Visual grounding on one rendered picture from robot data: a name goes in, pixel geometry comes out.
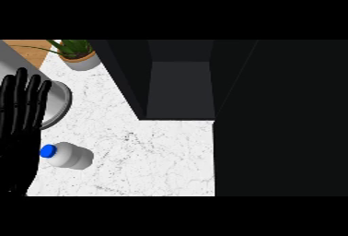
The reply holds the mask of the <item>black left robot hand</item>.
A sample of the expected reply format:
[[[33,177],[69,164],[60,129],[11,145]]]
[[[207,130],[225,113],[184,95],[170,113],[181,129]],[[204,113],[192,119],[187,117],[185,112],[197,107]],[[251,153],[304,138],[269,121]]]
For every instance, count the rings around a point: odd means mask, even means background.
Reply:
[[[0,84],[0,197],[20,197],[36,179],[52,81],[20,67]]]

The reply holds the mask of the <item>white blue-capped water bottle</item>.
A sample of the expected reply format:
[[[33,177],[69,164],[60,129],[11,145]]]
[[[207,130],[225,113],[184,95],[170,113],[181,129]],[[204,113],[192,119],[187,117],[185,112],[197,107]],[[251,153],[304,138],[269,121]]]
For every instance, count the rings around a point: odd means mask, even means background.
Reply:
[[[69,142],[48,144],[41,150],[42,157],[54,167],[85,170],[94,164],[95,153],[91,149]]]

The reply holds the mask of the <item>dark grey cabinet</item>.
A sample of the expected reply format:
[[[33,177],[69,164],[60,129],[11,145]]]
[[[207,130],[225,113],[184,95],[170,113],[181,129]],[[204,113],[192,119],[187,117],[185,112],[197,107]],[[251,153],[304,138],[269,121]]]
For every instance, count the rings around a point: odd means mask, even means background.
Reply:
[[[92,40],[141,120],[217,119],[254,40]]]

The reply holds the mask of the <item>dark grey cabinet door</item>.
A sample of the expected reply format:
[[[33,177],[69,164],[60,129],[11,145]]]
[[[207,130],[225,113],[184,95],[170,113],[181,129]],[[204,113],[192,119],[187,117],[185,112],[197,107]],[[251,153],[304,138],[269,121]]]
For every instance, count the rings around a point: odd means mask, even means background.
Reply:
[[[219,196],[348,195],[348,40],[256,44],[215,148]]]

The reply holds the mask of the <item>grey metal pot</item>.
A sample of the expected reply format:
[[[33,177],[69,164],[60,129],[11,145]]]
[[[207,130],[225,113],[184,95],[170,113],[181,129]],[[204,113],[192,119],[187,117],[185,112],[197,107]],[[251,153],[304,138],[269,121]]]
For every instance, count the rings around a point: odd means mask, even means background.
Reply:
[[[30,76],[41,75],[42,81],[49,80],[46,74],[30,63],[26,57],[17,53],[4,40],[0,40],[0,83],[7,75],[14,75],[20,67],[27,69]],[[64,118],[73,104],[73,91],[69,86],[52,81],[52,88],[48,93],[46,111],[43,117],[43,129],[52,127]]]

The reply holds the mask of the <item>brown wooden board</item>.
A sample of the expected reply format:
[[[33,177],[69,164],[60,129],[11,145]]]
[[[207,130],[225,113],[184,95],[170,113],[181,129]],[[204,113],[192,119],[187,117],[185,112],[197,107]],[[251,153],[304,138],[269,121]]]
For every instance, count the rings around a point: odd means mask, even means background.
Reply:
[[[46,72],[61,64],[58,49],[46,40],[0,40],[0,72],[18,67]]]

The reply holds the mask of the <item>potted green plant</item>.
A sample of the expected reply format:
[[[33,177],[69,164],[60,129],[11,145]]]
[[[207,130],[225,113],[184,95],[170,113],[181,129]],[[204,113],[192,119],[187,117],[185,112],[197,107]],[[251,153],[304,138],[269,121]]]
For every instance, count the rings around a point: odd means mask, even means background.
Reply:
[[[76,71],[89,71],[101,65],[101,59],[92,43],[88,40],[48,40],[57,51],[43,47],[24,45],[24,48],[39,49],[55,53],[67,66]]]

